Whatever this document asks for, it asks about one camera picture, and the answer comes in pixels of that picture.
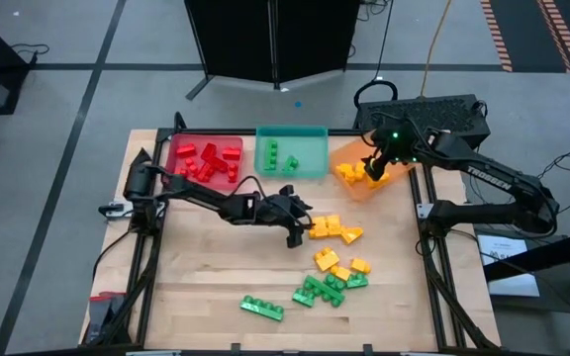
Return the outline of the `long green toy block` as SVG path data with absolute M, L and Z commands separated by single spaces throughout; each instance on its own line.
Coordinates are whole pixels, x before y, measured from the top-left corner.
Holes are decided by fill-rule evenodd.
M 277 166 L 277 152 L 278 143 L 275 139 L 269 138 L 266 141 L 265 151 L 264 151 L 264 170 L 273 171 Z
M 305 278 L 303 288 L 313 292 L 316 297 L 320 297 L 324 302 L 330 303 L 334 308 L 338 308 L 345 300 L 343 291 L 338 293 L 327 286 L 324 281 L 320 281 L 311 275 Z
M 246 295 L 240 301 L 239 307 L 244 311 L 253 312 L 276 321 L 282 321 L 284 317 L 283 307 L 274 305 L 271 302 L 266 302 L 262 299 L 254 298 L 250 295 Z

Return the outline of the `large red toy block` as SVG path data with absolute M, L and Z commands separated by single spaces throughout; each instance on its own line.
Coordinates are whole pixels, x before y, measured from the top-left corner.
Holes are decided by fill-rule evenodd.
M 217 171 L 216 167 L 214 167 L 209 162 L 205 162 L 197 173 L 196 176 L 197 181 L 202 183 L 209 182 L 216 171 Z

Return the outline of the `red and black clamp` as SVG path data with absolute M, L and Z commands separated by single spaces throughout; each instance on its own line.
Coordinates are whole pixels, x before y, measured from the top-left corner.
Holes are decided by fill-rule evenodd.
M 118 312 L 125 297 L 125 292 L 100 292 L 98 296 L 89 299 L 89 325 L 84 339 L 86 344 L 100 336 L 102 327 Z

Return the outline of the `large yellow toy block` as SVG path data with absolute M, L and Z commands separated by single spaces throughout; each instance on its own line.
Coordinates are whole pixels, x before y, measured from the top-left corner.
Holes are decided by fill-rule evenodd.
M 314 254 L 314 261 L 320 271 L 326 272 L 339 262 L 339 257 L 333 249 L 325 247 Z
M 346 184 L 352 185 L 356 181 L 356 174 L 351 164 L 341 163 L 335 170 Z

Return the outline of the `black orange-striped floor mat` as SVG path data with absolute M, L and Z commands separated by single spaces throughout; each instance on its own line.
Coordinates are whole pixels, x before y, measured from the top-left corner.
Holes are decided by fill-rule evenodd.
M 570 72 L 570 0 L 481 0 L 503 69 Z

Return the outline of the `black triangular bracket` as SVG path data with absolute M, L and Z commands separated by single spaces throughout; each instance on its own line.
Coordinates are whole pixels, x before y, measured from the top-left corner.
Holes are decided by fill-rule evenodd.
M 138 154 L 136 155 L 136 157 L 134 158 L 134 160 L 131 163 L 132 167 L 136 167 L 139 166 L 141 164 L 151 164 L 152 163 L 152 158 L 151 156 L 148 154 L 148 152 L 142 147 L 140 149 L 140 151 L 138 152 Z

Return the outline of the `yellow wedge toy block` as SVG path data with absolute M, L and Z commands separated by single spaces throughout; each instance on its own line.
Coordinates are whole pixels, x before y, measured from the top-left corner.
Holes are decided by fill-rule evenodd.
M 363 234 L 363 229 L 361 227 L 343 226 L 340 230 L 340 237 L 342 241 L 347 245 L 357 240 L 362 234 Z

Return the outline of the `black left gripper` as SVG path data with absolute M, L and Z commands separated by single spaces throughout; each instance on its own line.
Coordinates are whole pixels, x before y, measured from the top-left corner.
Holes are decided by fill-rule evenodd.
M 309 211 L 313 207 L 295 194 L 294 186 L 287 184 L 279 190 L 280 195 L 270 195 L 257 201 L 257 224 L 287 227 L 287 247 L 295 248 L 303 243 L 305 230 L 312 228 L 310 223 L 299 223 L 298 209 Z

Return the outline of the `translucent orange plastic bin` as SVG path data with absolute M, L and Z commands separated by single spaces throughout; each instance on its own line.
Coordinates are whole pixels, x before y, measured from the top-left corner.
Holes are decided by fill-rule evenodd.
M 385 172 L 390 174 L 390 181 L 385 186 L 374 191 L 370 190 L 367 186 L 367 179 L 366 179 L 366 176 L 368 176 L 367 173 L 361 181 L 355 181 L 352 185 L 346 184 L 344 180 L 340 177 L 340 175 L 336 172 L 335 168 L 341 163 L 348 163 L 353 166 L 354 170 L 355 164 L 357 162 L 360 162 L 362 158 L 371 155 L 373 151 L 374 151 L 373 147 L 367 146 L 364 142 L 361 141 L 360 138 L 357 138 L 343 145 L 342 147 L 333 150 L 329 155 L 329 160 L 330 160 L 329 166 L 332 174 L 337 179 L 337 181 L 342 185 L 342 187 L 346 190 L 350 198 L 356 202 L 363 202 L 368 200 L 376 193 L 381 191 L 385 186 L 390 185 L 395 181 L 398 181 L 400 178 L 407 175 L 412 168 L 416 167 L 416 164 L 387 165 Z

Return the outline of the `black room divider panel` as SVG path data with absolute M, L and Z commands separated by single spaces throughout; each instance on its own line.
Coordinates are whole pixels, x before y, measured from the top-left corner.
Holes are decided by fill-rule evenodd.
M 184 0 L 207 78 L 282 83 L 345 70 L 360 0 Z

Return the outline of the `black side desk frame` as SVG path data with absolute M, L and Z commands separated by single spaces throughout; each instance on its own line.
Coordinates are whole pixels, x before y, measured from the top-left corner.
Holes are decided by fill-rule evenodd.
M 537 297 L 507 293 L 497 297 L 495 303 L 510 308 L 570 314 L 570 237 L 554 236 L 545 244 L 528 240 L 525 246 L 526 251 L 508 257 L 489 247 L 481 252 L 488 282 L 530 275 L 538 284 Z

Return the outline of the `black perforated computer case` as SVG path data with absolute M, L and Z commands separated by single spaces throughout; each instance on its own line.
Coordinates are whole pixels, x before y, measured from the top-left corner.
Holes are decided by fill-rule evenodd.
M 474 149 L 490 134 L 487 105 L 473 95 L 355 104 L 360 138 L 369 147 L 377 129 L 397 130 L 412 142 L 412 162 L 470 174 L 503 166 Z

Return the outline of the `white paper sheet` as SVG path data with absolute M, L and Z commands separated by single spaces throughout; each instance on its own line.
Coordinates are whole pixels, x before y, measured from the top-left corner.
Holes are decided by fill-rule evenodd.
M 502 236 L 479 234 L 478 243 L 484 266 L 527 252 L 524 241 Z M 488 289 L 491 296 L 525 298 L 540 296 L 536 279 L 530 274 L 489 282 Z

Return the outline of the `translucent red plastic bin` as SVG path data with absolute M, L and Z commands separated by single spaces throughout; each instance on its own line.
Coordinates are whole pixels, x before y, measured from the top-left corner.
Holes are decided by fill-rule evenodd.
M 190 176 L 188 177 L 188 179 L 190 181 L 196 182 L 196 183 L 201 184 L 203 186 L 206 186 L 210 189 L 214 189 L 214 190 L 218 190 L 218 191 L 231 191 L 231 190 L 233 190 L 237 186 L 238 181 L 240 180 L 240 173 L 241 173 L 241 168 L 242 168 L 242 157 L 243 157 L 243 140 L 242 140 L 242 138 L 240 136 L 232 136 L 232 135 L 203 135 L 203 134 L 190 134 L 190 133 L 175 134 L 171 139 L 169 153 L 168 153 L 168 157 L 166 160 L 165 170 L 167 172 L 174 174 L 176 167 L 178 167 L 178 166 L 186 167 L 186 165 L 185 165 L 185 159 L 186 158 L 185 159 L 177 158 L 175 155 L 175 149 L 177 148 L 178 145 L 187 144 L 190 142 L 194 143 L 195 146 L 197 147 L 197 154 L 193 157 L 190 157 L 190 158 L 192 158 L 197 163 L 199 170 L 205 162 L 208 162 L 208 161 L 204 161 L 201 158 L 201 153 L 202 153 L 203 149 L 205 148 L 205 146 L 208 142 L 213 143 L 217 147 L 217 155 L 216 156 L 223 159 L 223 160 L 225 160 L 222 157 L 222 151 L 224 148 L 226 148 L 226 147 L 239 147 L 242 149 L 242 156 L 241 156 L 240 161 L 225 160 L 228 164 L 229 163 L 237 163 L 239 166 L 238 180 L 236 183 L 230 183 L 228 181 L 228 172 L 227 173 L 221 173 L 221 172 L 216 171 L 215 174 L 213 175 L 213 177 L 211 178 L 211 180 L 207 183 L 198 182 L 197 178 L 196 178 L 197 175 L 190 174 Z

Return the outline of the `translucent teal plastic bin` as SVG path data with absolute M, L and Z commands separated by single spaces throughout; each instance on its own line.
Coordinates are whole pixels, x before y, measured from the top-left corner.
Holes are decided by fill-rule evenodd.
M 254 171 L 265 177 L 288 179 L 320 179 L 329 171 L 328 129 L 321 126 L 264 126 L 255 134 Z M 264 170 L 266 141 L 273 138 L 278 143 L 277 166 L 273 171 Z M 294 155 L 299 167 L 284 172 L 286 158 Z

